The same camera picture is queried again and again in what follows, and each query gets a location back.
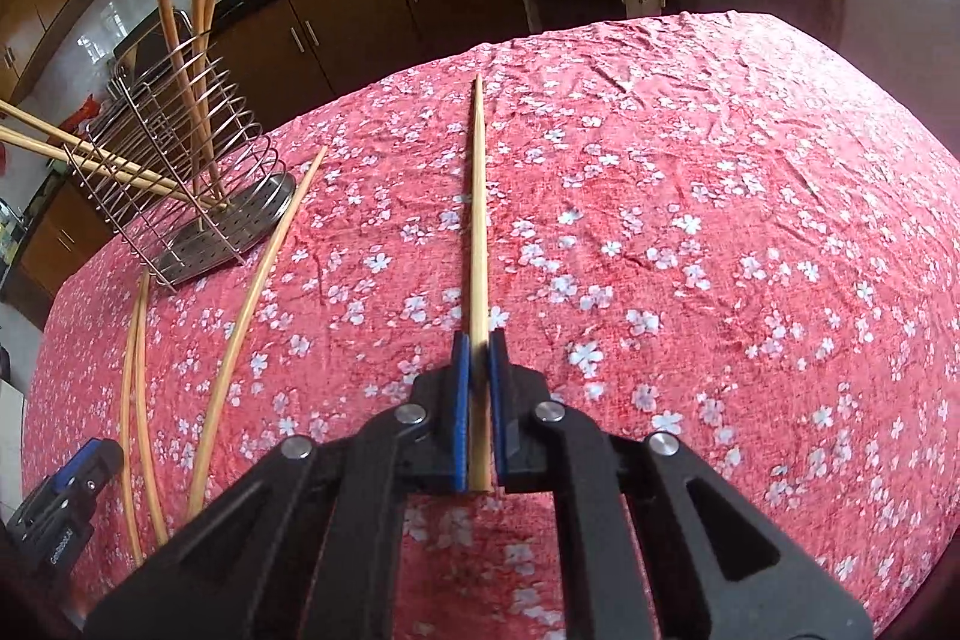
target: red tablecloth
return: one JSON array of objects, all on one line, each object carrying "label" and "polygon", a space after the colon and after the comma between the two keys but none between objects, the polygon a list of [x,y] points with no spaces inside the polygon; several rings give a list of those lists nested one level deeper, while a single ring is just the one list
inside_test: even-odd
[{"label": "red tablecloth", "polygon": [[[765,16],[481,46],[275,132],[293,170],[330,153],[245,342],[209,494],[286,434],[354,432],[448,358],[477,71],[491,324],[512,357],[608,431],[681,434],[885,624],[957,527],[960,164],[842,58]],[[150,427],[173,528],[255,259],[152,295]],[[56,298],[25,487],[116,436],[137,273],[114,241]],[[562,637],[550,504],[413,501],[397,636]],[[76,570],[91,600],[131,570],[115,486],[96,527]]]}]

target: chopstick held by gripper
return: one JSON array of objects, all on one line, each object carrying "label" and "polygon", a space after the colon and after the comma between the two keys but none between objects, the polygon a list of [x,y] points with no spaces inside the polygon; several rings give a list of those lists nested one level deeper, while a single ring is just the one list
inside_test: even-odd
[{"label": "chopstick held by gripper", "polygon": [[490,391],[487,377],[487,129],[483,77],[473,81],[472,187],[470,188],[470,408],[469,469],[472,491],[493,490],[491,478]]}]

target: pink floral tablecloth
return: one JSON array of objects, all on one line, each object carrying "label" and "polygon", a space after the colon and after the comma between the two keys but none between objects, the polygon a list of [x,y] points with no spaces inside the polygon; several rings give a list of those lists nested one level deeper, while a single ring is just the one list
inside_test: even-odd
[{"label": "pink floral tablecloth", "polygon": [[[287,434],[351,434],[448,360],[477,71],[491,325],[514,360],[610,432],[680,434],[882,627],[957,527],[960,164],[842,58],[761,15],[485,44],[277,130],[294,172],[330,153],[248,333],[209,495]],[[150,429],[172,528],[256,254],[152,294]],[[114,241],[56,298],[26,488],[88,437],[116,437],[137,274]],[[133,566],[117,486],[95,524],[76,569],[90,603]],[[413,501],[395,635],[562,638],[553,528],[547,497]]]}]

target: metal wire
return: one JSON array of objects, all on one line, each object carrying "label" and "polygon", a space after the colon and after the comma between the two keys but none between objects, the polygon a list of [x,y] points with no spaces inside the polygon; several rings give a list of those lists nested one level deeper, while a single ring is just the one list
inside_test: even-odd
[{"label": "metal wire", "polygon": [[[178,23],[189,32],[183,13]],[[159,32],[154,26],[138,43]],[[112,79],[119,100],[88,126],[86,140],[93,151],[67,148],[97,207],[152,276],[168,287],[230,258],[242,261],[254,235],[259,238],[278,220],[289,199],[286,191],[292,192],[293,178],[274,142],[262,134],[221,60],[211,59],[211,53],[193,55],[198,39],[185,37],[178,48],[189,94],[170,55],[139,74],[131,68],[136,53],[122,57]],[[195,101],[208,105],[210,133],[192,142],[191,104],[202,83],[205,90]],[[208,167],[198,171],[194,157],[207,143],[217,162],[219,188]],[[136,162],[136,167],[122,166],[120,159]],[[89,162],[95,164],[93,172],[85,170]],[[179,197],[122,182],[130,179],[124,173],[151,179],[148,170],[176,183]]]}]

